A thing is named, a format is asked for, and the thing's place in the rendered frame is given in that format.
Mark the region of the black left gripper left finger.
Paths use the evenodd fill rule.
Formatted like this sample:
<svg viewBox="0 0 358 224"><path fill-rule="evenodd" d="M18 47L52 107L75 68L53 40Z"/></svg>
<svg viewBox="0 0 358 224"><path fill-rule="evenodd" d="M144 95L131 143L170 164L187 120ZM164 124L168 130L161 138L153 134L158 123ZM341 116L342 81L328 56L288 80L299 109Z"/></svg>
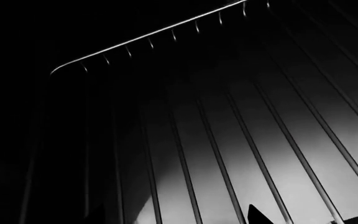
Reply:
<svg viewBox="0 0 358 224"><path fill-rule="evenodd" d="M92 224L105 224L106 217L105 217L105 207L103 204L99 205L93 211L93 222Z"/></svg>

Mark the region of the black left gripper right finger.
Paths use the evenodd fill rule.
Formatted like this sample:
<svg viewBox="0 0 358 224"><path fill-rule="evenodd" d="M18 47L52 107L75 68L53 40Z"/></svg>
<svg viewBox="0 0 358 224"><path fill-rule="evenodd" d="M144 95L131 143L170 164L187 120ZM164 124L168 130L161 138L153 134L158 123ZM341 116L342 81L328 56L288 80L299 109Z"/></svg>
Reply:
<svg viewBox="0 0 358 224"><path fill-rule="evenodd" d="M249 224L274 224L252 204L249 205L247 219Z"/></svg>

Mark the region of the metal wire oven rack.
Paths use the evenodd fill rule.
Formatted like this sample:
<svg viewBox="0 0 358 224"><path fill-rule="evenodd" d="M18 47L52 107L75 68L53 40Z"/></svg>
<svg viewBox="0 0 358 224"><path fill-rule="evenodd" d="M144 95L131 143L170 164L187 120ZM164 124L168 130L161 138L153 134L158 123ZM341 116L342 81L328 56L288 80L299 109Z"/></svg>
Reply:
<svg viewBox="0 0 358 224"><path fill-rule="evenodd" d="M240 0L46 83L18 224L358 224L358 0Z"/></svg>

